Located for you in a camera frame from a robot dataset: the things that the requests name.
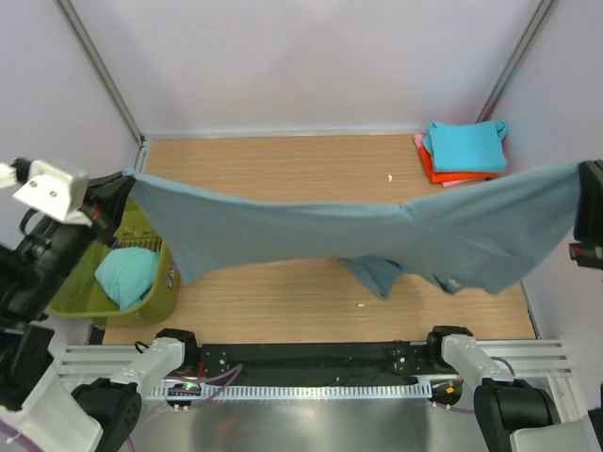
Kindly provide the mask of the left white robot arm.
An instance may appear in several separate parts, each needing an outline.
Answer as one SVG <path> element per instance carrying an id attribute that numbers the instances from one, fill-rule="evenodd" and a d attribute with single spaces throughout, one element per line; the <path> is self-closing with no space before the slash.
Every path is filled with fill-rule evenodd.
<path id="1" fill-rule="evenodd" d="M 1 429 L 29 451 L 118 451 L 135 429 L 143 398 L 168 376 L 187 377 L 200 364 L 193 333 L 163 330 L 122 371 L 68 390 L 43 327 L 45 310 L 90 245 L 117 244 L 135 180 L 115 175 L 84 184 L 74 218 L 50 208 L 71 188 L 52 183 L 31 196 L 20 223 L 24 236 L 1 249 Z"/>

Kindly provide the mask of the grey-blue t-shirt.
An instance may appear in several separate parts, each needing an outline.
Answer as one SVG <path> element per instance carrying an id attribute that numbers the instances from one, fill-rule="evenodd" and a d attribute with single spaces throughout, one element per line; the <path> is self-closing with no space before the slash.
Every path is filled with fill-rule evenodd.
<path id="1" fill-rule="evenodd" d="M 579 167 L 558 163 L 397 203 L 257 202 L 133 174 L 131 194 L 184 283 L 224 268 L 336 258 L 380 299 L 415 274 L 446 293 L 498 294 L 566 237 Z"/>

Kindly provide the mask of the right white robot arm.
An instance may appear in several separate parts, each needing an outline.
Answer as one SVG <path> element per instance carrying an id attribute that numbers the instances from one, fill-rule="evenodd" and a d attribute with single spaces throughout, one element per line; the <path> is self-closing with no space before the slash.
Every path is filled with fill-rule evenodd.
<path id="1" fill-rule="evenodd" d="M 578 266 L 602 268 L 602 162 L 579 165 L 578 219 L 568 246 Z M 563 421 L 553 399 L 497 365 L 460 327 L 437 326 L 427 336 L 426 365 L 452 367 L 473 391 L 473 412 L 490 451 L 600 451 L 602 409 Z"/>

